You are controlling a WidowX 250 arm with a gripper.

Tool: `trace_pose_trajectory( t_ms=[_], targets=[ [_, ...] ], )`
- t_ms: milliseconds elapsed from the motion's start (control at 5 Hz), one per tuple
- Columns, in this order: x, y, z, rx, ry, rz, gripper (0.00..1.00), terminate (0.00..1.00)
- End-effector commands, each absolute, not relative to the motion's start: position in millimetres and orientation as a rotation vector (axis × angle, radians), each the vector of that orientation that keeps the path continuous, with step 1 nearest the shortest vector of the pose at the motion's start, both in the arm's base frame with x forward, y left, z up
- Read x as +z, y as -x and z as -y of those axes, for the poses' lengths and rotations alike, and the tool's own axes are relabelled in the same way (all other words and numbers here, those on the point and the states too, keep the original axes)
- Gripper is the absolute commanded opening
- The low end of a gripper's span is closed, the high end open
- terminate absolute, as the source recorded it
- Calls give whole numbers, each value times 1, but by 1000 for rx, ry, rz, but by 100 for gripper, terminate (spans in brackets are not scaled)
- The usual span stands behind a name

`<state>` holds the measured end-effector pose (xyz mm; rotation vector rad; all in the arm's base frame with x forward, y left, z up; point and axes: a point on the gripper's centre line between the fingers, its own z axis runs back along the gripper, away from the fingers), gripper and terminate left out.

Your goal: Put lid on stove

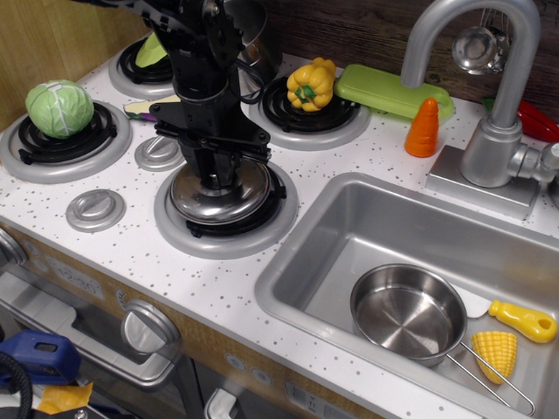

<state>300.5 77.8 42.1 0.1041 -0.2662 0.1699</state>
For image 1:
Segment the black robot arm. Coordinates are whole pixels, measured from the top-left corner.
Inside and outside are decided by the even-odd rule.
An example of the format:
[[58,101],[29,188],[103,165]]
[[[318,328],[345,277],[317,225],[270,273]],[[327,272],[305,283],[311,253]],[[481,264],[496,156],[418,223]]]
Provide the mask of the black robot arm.
[[177,102],[150,107],[158,134],[178,140],[207,187],[233,184],[243,159],[265,163],[269,134],[241,110],[242,31],[221,1],[97,1],[142,18],[167,52]]

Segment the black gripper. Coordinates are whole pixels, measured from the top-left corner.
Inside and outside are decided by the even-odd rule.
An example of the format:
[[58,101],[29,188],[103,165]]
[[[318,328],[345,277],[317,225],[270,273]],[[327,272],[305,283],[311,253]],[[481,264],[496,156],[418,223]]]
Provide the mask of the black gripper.
[[194,102],[158,100],[149,113],[156,119],[156,132],[177,140],[184,160],[204,185],[217,185],[213,156],[219,155],[221,189],[233,184],[242,158],[260,162],[270,158],[270,134],[229,94]]

